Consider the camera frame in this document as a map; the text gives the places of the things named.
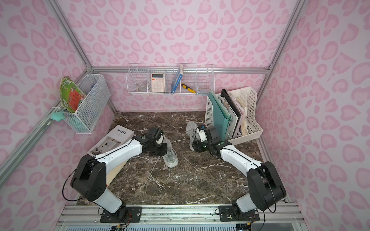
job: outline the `wire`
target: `wire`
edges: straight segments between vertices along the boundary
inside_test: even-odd
[[[266,221],[266,216],[265,216],[265,211],[263,211],[263,224],[261,226],[261,228],[259,228],[258,231],[261,231],[261,229],[263,228],[263,226],[265,225],[265,221]]]
[[[249,225],[252,225],[252,221],[250,220],[250,216],[248,215],[249,217]],[[245,226],[248,226],[248,222],[245,223],[244,225],[242,225],[239,229],[237,229],[238,231],[241,230],[242,228],[244,228]]]
[[[263,176],[267,179],[265,173],[263,172],[263,170],[260,168],[261,166],[257,166],[257,168],[260,169],[260,171],[262,172]],[[270,208],[268,208],[268,210],[271,212],[271,213],[275,213],[276,212],[276,199],[275,199],[275,196],[274,196],[274,193],[272,192],[272,189],[271,189],[271,185],[269,183],[269,181],[267,181],[267,184],[269,185],[269,188],[270,188],[270,191],[271,191],[271,194],[272,194],[272,197],[274,198],[274,201],[275,201],[275,209],[274,211],[271,211]]]
[[[149,121],[149,120],[143,120],[143,121],[138,122],[138,123],[136,124],[136,126],[137,126],[139,123],[142,123],[142,122],[151,122],[151,121]]]
[[[64,184],[63,184],[63,187],[62,187],[62,196],[63,196],[63,198],[64,198],[65,200],[67,200],[67,201],[72,201],[72,202],[73,202],[73,201],[78,201],[78,200],[81,200],[81,199],[85,198],[85,197],[81,197],[81,198],[76,199],[76,200],[69,200],[69,199],[67,199],[67,198],[65,197],[65,195],[64,195],[64,188],[65,188],[65,185],[66,185],[66,183],[67,183],[68,179],[71,177],[71,175],[72,175],[72,174],[73,174],[77,169],[79,169],[79,168],[81,168],[81,167],[85,166],[86,164],[88,164],[88,163],[90,163],[90,162],[93,162],[93,161],[95,161],[95,160],[99,160],[99,159],[102,159],[102,158],[106,158],[107,156],[109,156],[109,155],[110,155],[110,154],[112,154],[113,152],[116,152],[116,151],[118,151],[118,150],[120,150],[120,149],[122,149],[122,148],[124,148],[124,147],[127,147],[131,142],[132,142],[132,139],[131,139],[131,141],[130,141],[127,145],[125,145],[125,146],[123,146],[123,147],[121,147],[121,148],[119,148],[119,149],[117,149],[117,150],[114,150],[114,151],[112,151],[112,152],[110,152],[110,153],[108,153],[108,154],[106,154],[106,155],[104,155],[104,156],[102,156],[102,157],[100,157],[100,158],[98,158],[98,159],[91,159],[91,160],[87,161],[86,163],[83,163],[82,165],[78,166],[75,170],[73,170],[73,171],[71,172],[71,174],[69,174],[69,176],[67,177],[67,179],[65,180],[65,182],[64,182]]]

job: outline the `white wire basket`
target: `white wire basket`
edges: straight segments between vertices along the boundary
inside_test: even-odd
[[[243,121],[243,123],[246,123],[245,125],[247,126],[248,129],[248,135],[242,136],[242,134],[238,131],[236,135],[237,138],[230,139],[228,141],[233,145],[238,145],[240,143],[244,143],[259,138],[263,132],[263,129],[261,128],[261,126],[259,126],[255,119],[256,101],[257,101],[256,91],[249,86],[246,88],[241,88],[228,92],[235,98],[239,98],[241,100],[241,103],[243,104],[242,107],[248,108],[245,120]],[[204,121],[207,127],[213,126],[213,107],[209,98],[207,98],[206,115]]]
[[[87,74],[77,86],[87,96],[74,113],[64,113],[64,121],[75,133],[91,134],[111,94],[103,75]]]
[[[161,64],[156,65],[155,67],[148,67],[148,64],[130,64],[126,75],[128,92],[134,94],[207,95],[210,90],[215,90],[213,65],[201,65],[202,70],[199,70],[199,64],[184,64],[183,76],[174,93],[171,93],[171,84],[176,77],[179,64],[172,64],[171,67],[161,67]],[[164,75],[165,92],[152,92],[151,74]],[[196,93],[191,93],[183,88],[181,84],[187,85]]]

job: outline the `metal rail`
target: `metal rail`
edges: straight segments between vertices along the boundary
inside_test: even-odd
[[[86,69],[75,82],[79,83],[83,79],[83,77],[90,72],[90,69]],[[41,139],[47,129],[51,126],[53,120],[50,119],[50,116],[53,112],[57,110],[57,107],[60,106],[61,104],[59,101],[58,103],[56,103],[54,108],[51,108],[47,112],[47,114],[40,120],[40,122],[34,127],[32,132],[28,134],[23,142],[10,154],[8,160],[0,168],[0,188],[7,181],[13,171],[16,170],[17,167],[22,163],[29,151],[37,144],[37,142]]]
[[[160,69],[173,71],[173,67],[139,67],[140,69]],[[94,72],[114,72],[122,73],[128,72],[128,67],[108,67],[108,66],[94,66],[92,67]],[[184,72],[186,71],[210,71],[212,68],[209,67],[184,67]],[[216,74],[264,74],[267,75],[270,73],[270,70],[267,70],[263,67],[214,67],[213,72]]]
[[[77,36],[72,30],[71,25],[69,24],[63,10],[61,9],[59,3],[56,0],[46,0],[46,3],[48,4],[50,10],[54,13],[55,18],[59,22],[60,26],[65,32],[65,35],[68,37],[69,41],[71,42],[74,49],[77,51],[77,55],[83,62],[83,64],[86,66],[86,68],[91,68],[92,64],[85,53],[82,45],[78,41]]]
[[[130,225],[164,225],[164,224],[242,224],[243,221],[221,222],[215,210],[220,205],[231,204],[173,204],[173,205],[130,205],[141,206],[142,215],[139,223]],[[107,225],[100,223],[100,216],[96,205],[68,205],[65,206],[57,221],[61,225]],[[260,221],[264,220],[264,214],[259,211]],[[265,211],[266,223],[304,223],[303,216],[296,203],[276,204],[276,212]]]
[[[267,87],[267,84],[268,84],[268,82],[269,82],[269,80],[270,80],[270,78],[271,78],[279,60],[280,60],[280,57],[283,54],[283,51],[284,51],[286,45],[289,42],[290,37],[292,36],[292,34],[293,34],[293,32],[294,32],[294,30],[297,26],[297,23],[298,23],[301,15],[303,14],[303,12],[306,9],[308,1],[309,0],[297,0],[297,2],[296,2],[296,5],[295,5],[295,7],[292,11],[292,15],[289,18],[289,21],[288,21],[288,23],[285,27],[285,31],[282,35],[282,38],[280,39],[279,44],[277,45],[277,49],[275,51],[275,54],[272,57],[272,61],[271,61],[270,65],[268,66],[268,69],[270,69],[270,72],[269,72],[269,74],[267,74],[267,76],[262,81],[260,90],[259,90],[258,95],[257,95],[257,105],[258,105],[259,101],[262,98],[262,95],[263,95],[263,93],[264,93],[264,91]]]

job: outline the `cardboard box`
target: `cardboard box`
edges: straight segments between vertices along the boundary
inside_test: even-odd
[[[126,143],[133,136],[134,136],[133,131],[120,125],[117,125],[87,153],[90,154],[91,156],[103,154]]]
[[[96,156],[98,154],[103,154],[108,152],[122,144],[128,142],[134,136],[134,132],[117,125],[112,131],[110,131],[103,139],[101,139],[94,147],[92,147],[87,153],[91,156]],[[107,175],[107,186],[113,181],[117,176],[123,166],[127,161],[121,163],[114,169],[112,169]]]

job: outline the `green booklet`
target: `green booklet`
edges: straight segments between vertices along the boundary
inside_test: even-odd
[[[86,94],[69,78],[65,76],[60,81],[60,102],[69,112],[75,112],[86,97]]]
[[[225,141],[231,115],[213,91],[209,92],[208,98],[213,108],[213,126],[216,128],[221,140]]]

